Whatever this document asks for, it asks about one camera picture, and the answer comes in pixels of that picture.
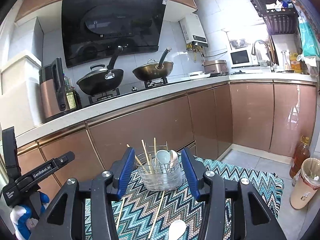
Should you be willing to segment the blue gloved left hand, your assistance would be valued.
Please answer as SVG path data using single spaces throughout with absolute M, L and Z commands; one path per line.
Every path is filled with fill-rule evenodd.
M 49 197 L 43 192 L 37 192 L 34 199 L 36 200 L 36 204 L 41 203 L 40 214 L 43 214 L 49 205 Z M 33 204 L 30 201 L 30 197 L 28 197 L 20 204 L 14 206 L 10 213 L 10 220 L 15 229 L 17 239 L 29 239 L 39 221 L 32 217 L 32 207 Z

